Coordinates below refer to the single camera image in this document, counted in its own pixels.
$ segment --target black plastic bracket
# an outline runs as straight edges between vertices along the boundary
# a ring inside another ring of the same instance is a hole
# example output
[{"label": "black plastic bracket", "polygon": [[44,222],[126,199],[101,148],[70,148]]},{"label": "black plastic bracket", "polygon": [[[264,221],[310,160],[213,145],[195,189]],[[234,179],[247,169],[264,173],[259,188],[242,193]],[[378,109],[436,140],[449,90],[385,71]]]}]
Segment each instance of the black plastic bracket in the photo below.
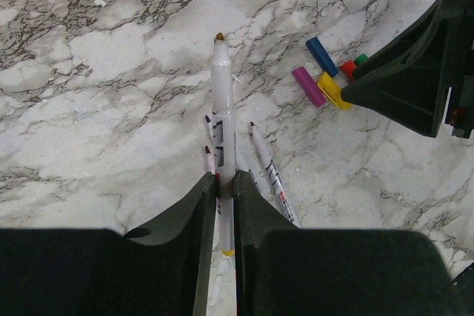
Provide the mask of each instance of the black plastic bracket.
[{"label": "black plastic bracket", "polygon": [[[217,188],[207,173],[125,236],[0,229],[0,315],[206,315]],[[474,315],[474,266],[453,285],[420,233],[298,229],[248,172],[233,203],[238,316]]]},{"label": "black plastic bracket", "polygon": [[344,101],[436,137],[446,107],[453,135],[474,129],[474,0],[437,0],[411,27],[354,71]]}]

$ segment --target yellow marker cap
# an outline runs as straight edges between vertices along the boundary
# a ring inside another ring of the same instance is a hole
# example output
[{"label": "yellow marker cap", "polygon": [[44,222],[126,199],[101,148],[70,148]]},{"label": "yellow marker cap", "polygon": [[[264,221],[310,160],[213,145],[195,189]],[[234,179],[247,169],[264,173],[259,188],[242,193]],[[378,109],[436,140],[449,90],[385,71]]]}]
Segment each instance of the yellow marker cap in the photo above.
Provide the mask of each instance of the yellow marker cap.
[{"label": "yellow marker cap", "polygon": [[323,72],[319,76],[318,87],[321,89],[326,98],[328,98],[329,101],[336,105],[339,109],[348,110],[351,108],[352,104],[342,101],[341,88],[326,72]]},{"label": "yellow marker cap", "polygon": [[227,257],[230,256],[230,255],[234,255],[236,253],[236,251],[233,249],[232,251],[224,251],[222,250],[222,254],[223,255],[226,255]]}]

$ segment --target marker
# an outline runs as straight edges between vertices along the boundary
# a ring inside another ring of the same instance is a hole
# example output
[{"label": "marker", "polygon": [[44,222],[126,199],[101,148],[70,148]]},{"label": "marker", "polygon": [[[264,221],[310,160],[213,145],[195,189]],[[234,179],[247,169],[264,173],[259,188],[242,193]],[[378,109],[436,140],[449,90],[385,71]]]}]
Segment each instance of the marker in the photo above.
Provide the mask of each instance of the marker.
[{"label": "marker", "polygon": [[284,217],[292,222],[296,227],[301,228],[299,223],[298,216],[296,215],[293,205],[288,200],[284,190],[283,183],[281,182],[280,175],[276,169],[275,162],[273,161],[272,155],[265,144],[265,140],[261,137],[260,132],[257,130],[257,127],[253,122],[250,122],[252,127],[252,136],[255,145],[257,146],[258,154],[260,155],[261,162],[263,163],[265,170],[267,171],[268,178],[270,183],[275,190],[275,195],[280,205],[281,213]]},{"label": "marker", "polygon": [[213,141],[216,167],[219,246],[234,254],[233,180],[236,176],[236,117],[231,60],[224,35],[214,39],[210,77],[213,85]]},{"label": "marker", "polygon": [[210,152],[210,149],[208,146],[206,146],[204,149],[206,150],[207,171],[211,174],[215,174],[216,166],[214,165],[214,157],[212,153]]},{"label": "marker", "polygon": [[[209,116],[205,115],[204,117],[206,119],[206,124],[207,124],[207,129],[209,130],[209,136],[212,141],[214,141],[213,138],[213,123]],[[258,186],[257,180],[255,179],[255,176],[253,175],[252,170],[248,167],[248,165],[245,163],[244,156],[241,154],[240,150],[236,147],[236,169],[237,170],[244,170],[246,172],[249,172],[250,175],[252,176],[253,182],[255,183],[258,191],[261,193],[260,187]]]}]

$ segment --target marker cap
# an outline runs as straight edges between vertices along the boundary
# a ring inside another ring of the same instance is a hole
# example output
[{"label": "marker cap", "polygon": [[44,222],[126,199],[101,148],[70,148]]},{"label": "marker cap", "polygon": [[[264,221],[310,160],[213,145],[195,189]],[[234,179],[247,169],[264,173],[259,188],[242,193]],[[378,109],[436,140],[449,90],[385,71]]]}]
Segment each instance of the marker cap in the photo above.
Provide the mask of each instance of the marker cap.
[{"label": "marker cap", "polygon": [[343,65],[341,65],[340,69],[345,74],[350,82],[354,81],[354,70],[357,68],[356,64],[353,61],[347,61]]},{"label": "marker cap", "polygon": [[352,104],[342,101],[341,88],[326,72],[323,72],[319,77],[318,87],[330,102],[336,105],[339,109],[348,110],[351,108]]},{"label": "marker cap", "polygon": [[363,64],[367,59],[369,59],[369,57],[367,57],[367,55],[365,53],[362,53],[359,57],[357,57],[355,60],[354,60],[354,63],[356,66],[360,66],[361,64]]},{"label": "marker cap", "polygon": [[303,88],[304,92],[306,93],[306,95],[308,95],[308,98],[310,98],[313,104],[315,104],[317,107],[320,107],[324,103],[326,103],[326,98],[324,97],[323,93],[318,88],[306,68],[296,68],[294,71],[291,72],[291,74],[293,74],[293,77],[295,77],[296,81],[299,83],[301,88]]},{"label": "marker cap", "polygon": [[317,37],[306,41],[306,47],[308,47],[308,50],[319,63],[323,71],[328,73],[331,77],[338,75],[338,68],[334,65],[333,60]]}]

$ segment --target marble countertop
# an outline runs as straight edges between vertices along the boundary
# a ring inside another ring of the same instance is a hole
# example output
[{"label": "marble countertop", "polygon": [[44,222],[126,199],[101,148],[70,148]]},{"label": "marble countertop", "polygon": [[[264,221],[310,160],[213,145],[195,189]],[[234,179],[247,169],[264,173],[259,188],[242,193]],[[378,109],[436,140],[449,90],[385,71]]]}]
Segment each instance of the marble countertop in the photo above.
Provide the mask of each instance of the marble countertop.
[{"label": "marble countertop", "polygon": [[[0,0],[0,226],[124,232],[204,174],[218,31],[233,57],[238,147],[273,201],[254,121],[303,227],[414,229],[452,275],[474,259],[472,140],[424,138],[370,110],[315,108],[290,75],[371,55],[434,0]],[[209,315],[235,313],[215,248]]]}]

